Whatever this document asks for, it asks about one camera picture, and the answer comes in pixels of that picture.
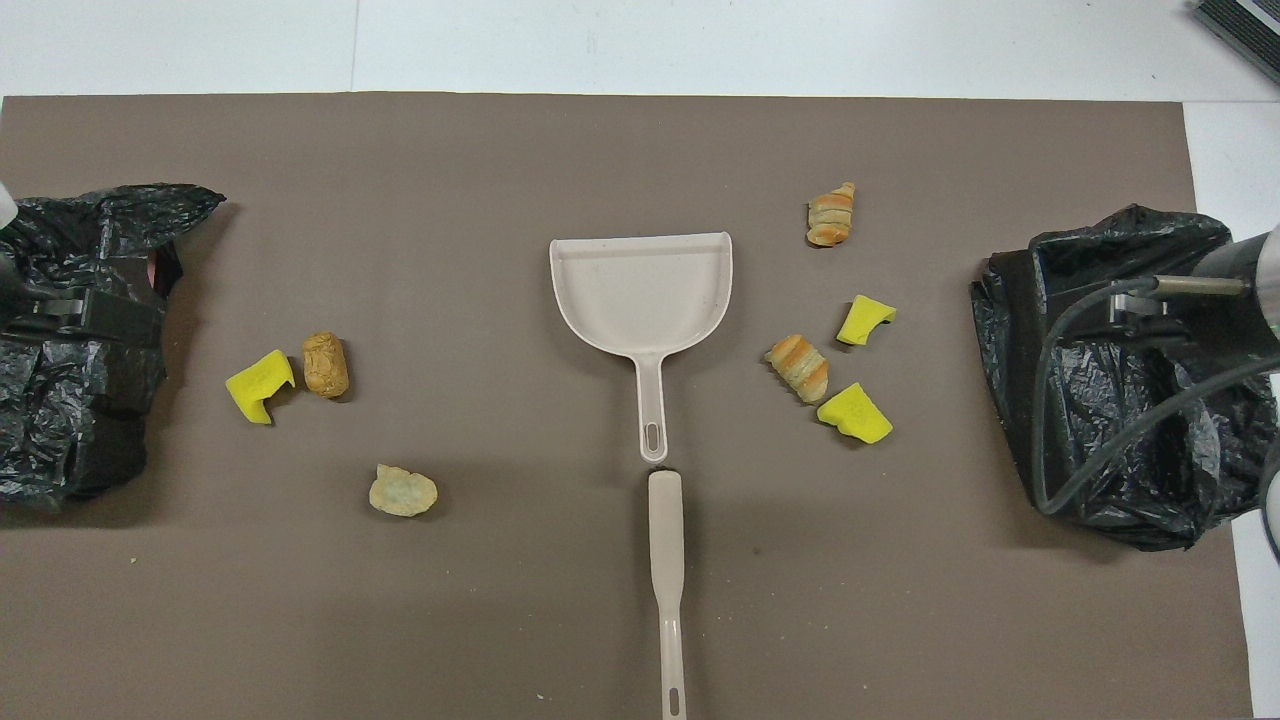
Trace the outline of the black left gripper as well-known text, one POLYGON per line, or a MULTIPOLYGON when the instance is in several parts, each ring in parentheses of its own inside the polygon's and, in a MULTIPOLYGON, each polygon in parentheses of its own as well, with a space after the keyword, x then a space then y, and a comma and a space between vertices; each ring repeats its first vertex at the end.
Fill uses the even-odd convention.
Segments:
POLYGON ((44 342, 159 343, 164 311, 96 288, 3 287, 3 338, 44 342))

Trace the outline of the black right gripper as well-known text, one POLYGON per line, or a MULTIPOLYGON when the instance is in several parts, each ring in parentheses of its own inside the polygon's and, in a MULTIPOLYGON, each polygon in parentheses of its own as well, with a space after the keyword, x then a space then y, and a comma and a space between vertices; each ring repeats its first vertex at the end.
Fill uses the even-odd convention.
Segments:
POLYGON ((1152 283, 1106 304, 1123 342, 1234 366, 1276 357, 1277 336, 1247 283, 1152 283))

